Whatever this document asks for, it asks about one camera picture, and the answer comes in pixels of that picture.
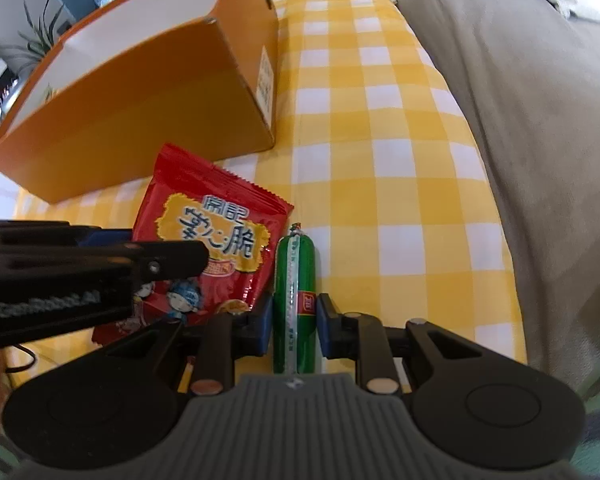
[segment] orange cardboard box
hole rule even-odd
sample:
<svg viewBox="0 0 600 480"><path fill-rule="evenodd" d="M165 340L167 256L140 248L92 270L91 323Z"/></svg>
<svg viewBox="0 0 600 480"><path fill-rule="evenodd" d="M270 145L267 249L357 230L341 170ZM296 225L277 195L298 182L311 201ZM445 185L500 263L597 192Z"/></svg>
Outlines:
<svg viewBox="0 0 600 480"><path fill-rule="evenodd" d="M271 0L115 0L63 35L0 126L0 171L49 203L274 144Z"/></svg>

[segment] green sausage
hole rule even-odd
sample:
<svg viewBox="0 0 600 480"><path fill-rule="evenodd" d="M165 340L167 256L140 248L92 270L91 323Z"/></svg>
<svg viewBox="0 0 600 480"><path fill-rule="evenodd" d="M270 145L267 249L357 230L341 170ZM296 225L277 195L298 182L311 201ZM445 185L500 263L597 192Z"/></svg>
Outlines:
<svg viewBox="0 0 600 480"><path fill-rule="evenodd" d="M274 373L314 373L315 248L300 224L278 243L273 301Z"/></svg>

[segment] gray ridged surface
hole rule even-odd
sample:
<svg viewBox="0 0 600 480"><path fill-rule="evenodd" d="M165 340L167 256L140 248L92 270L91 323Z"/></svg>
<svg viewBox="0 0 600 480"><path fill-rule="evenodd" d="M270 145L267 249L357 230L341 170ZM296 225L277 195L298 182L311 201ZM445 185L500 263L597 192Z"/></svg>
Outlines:
<svg viewBox="0 0 600 480"><path fill-rule="evenodd" d="M64 471L26 463L14 480L562 480L567 463L531 472L465 465L429 443L400 400L346 374L247 376L230 393L190 402L171 434L128 463Z"/></svg>

